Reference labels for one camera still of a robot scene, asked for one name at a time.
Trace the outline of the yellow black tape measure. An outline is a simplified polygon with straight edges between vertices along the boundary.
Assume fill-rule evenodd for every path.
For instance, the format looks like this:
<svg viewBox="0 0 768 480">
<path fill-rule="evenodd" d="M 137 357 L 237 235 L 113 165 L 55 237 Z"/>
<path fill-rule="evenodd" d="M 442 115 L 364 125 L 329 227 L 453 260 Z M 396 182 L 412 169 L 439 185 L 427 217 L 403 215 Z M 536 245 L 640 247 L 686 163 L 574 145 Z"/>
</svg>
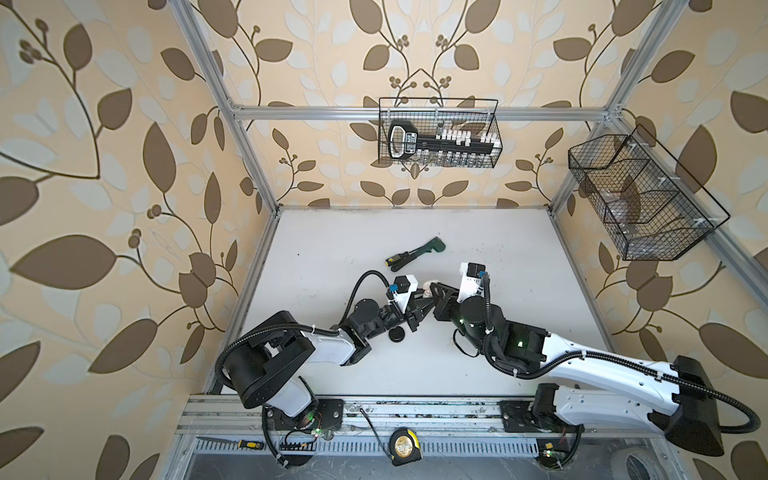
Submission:
<svg viewBox="0 0 768 480">
<path fill-rule="evenodd" d="M 423 458 L 420 441 L 409 428 L 395 430 L 389 439 L 391 463 L 395 467 L 420 461 Z"/>
</svg>

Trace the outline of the green rivet gun tool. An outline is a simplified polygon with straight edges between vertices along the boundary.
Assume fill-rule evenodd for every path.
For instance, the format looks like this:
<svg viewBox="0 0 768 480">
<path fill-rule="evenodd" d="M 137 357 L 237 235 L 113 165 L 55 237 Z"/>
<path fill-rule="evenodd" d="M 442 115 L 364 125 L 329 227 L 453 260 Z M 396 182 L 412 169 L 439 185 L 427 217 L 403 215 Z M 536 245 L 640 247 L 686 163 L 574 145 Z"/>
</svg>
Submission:
<svg viewBox="0 0 768 480">
<path fill-rule="evenodd" d="M 415 248 L 414 250 L 405 251 L 395 254 L 385 260 L 385 264 L 390 268 L 392 272 L 398 272 L 406 265 L 422 256 L 426 253 L 440 253 L 446 249 L 445 243 L 439 238 L 434 237 L 424 245 Z"/>
</svg>

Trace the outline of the aluminium frame post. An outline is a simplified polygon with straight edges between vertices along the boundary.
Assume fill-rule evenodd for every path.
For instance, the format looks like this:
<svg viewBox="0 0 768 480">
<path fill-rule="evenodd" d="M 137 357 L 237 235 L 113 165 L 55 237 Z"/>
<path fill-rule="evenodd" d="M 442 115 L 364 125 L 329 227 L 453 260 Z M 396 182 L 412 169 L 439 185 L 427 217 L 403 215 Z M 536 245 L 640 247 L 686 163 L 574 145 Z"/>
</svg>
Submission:
<svg viewBox="0 0 768 480">
<path fill-rule="evenodd" d="M 608 21 L 600 26 L 587 26 L 587 36 L 570 35 L 552 41 L 552 55 L 557 63 L 580 66 L 576 96 L 557 99 L 540 107 L 546 120 L 563 120 L 585 125 L 593 138 L 618 118 L 620 108 L 629 100 L 635 86 L 663 41 L 671 33 L 683 13 L 683 1 L 614 1 Z M 608 51 L 626 37 L 637 38 L 617 56 L 617 81 L 605 89 L 593 106 L 585 105 L 593 72 Z"/>
</svg>

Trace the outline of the black earbud case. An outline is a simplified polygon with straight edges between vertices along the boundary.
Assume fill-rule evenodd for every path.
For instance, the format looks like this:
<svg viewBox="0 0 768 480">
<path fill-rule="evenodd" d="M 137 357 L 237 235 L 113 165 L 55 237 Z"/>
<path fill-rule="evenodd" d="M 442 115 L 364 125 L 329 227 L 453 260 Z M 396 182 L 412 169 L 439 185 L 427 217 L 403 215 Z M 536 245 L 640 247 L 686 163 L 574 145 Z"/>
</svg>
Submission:
<svg viewBox="0 0 768 480">
<path fill-rule="evenodd" d="M 405 330 L 401 326 L 397 326 L 388 331 L 388 338 L 393 343 L 400 343 L 405 338 Z"/>
</svg>

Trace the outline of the black socket set holder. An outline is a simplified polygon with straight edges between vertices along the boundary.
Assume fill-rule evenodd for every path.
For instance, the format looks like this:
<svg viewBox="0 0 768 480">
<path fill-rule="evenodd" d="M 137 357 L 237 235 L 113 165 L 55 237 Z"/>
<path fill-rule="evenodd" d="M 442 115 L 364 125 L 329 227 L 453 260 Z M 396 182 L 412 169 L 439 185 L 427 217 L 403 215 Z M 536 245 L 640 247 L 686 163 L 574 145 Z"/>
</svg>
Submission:
<svg viewBox="0 0 768 480">
<path fill-rule="evenodd" d="M 502 142 L 491 133 L 474 137 L 471 131 L 444 129 L 439 127 L 434 135 L 421 133 L 415 125 L 406 120 L 393 121 L 385 135 L 385 145 L 390 158 L 405 160 L 417 156 L 418 159 L 438 158 L 448 154 L 457 154 L 460 158 L 466 154 L 492 157 L 502 150 Z"/>
</svg>

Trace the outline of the yellow handled screwdriver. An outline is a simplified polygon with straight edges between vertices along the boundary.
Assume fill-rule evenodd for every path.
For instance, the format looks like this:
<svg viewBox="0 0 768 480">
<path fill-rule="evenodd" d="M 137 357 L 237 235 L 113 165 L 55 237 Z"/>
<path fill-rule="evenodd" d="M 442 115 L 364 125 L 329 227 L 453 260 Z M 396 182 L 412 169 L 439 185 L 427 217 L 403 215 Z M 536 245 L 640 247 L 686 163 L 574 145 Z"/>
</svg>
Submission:
<svg viewBox="0 0 768 480">
<path fill-rule="evenodd" d="M 264 443 L 261 441 L 252 440 L 230 440 L 216 437 L 198 436 L 197 440 L 202 442 L 209 442 L 217 445 L 227 445 L 229 447 L 241 450 L 253 450 L 261 451 L 264 449 Z"/>
</svg>

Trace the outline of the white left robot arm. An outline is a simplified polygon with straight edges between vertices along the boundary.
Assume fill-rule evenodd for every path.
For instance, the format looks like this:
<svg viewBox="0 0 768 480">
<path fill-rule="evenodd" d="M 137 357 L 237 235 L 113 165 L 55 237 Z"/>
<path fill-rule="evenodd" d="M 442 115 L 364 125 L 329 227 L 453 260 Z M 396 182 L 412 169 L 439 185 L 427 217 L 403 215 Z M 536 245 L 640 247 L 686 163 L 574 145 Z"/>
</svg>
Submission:
<svg viewBox="0 0 768 480">
<path fill-rule="evenodd" d="M 352 366 L 371 351 L 371 339 L 402 325 L 416 331 L 433 308 L 431 294 L 414 276 L 390 282 L 368 270 L 353 286 L 338 324 L 318 328 L 278 311 L 222 350 L 215 375 L 237 393 L 244 408 L 277 409 L 303 429 L 319 419 L 319 400 L 297 375 L 302 366 Z"/>
</svg>

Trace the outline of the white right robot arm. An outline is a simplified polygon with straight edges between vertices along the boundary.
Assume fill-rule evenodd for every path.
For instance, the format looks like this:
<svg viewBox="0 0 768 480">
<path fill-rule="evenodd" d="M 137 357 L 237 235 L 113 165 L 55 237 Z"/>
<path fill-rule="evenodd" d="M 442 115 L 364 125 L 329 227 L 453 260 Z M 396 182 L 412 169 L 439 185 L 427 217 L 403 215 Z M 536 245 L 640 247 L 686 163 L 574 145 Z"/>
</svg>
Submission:
<svg viewBox="0 0 768 480">
<path fill-rule="evenodd" d="M 757 431 L 761 419 L 743 402 L 716 390 L 701 363 L 641 361 L 593 350 L 546 329 L 511 321 L 491 301 L 490 276 L 463 276 L 460 287 L 426 285 L 434 316 L 449 321 L 496 371 L 524 381 L 562 379 L 600 389 L 595 400 L 578 399 L 557 385 L 537 387 L 534 419 L 573 426 L 635 424 L 664 435 L 699 455 L 724 453 L 724 435 Z"/>
</svg>

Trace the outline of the grey tape roll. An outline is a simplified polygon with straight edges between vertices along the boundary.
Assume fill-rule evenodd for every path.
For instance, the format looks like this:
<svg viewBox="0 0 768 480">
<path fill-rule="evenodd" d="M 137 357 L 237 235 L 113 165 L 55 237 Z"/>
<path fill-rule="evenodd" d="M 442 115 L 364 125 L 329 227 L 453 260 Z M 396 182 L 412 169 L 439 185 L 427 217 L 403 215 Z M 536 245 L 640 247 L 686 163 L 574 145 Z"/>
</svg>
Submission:
<svg viewBox="0 0 768 480">
<path fill-rule="evenodd" d="M 667 478 L 660 463 L 647 450 L 625 448 L 615 452 L 610 460 L 610 472 L 615 480 L 664 480 Z"/>
</svg>

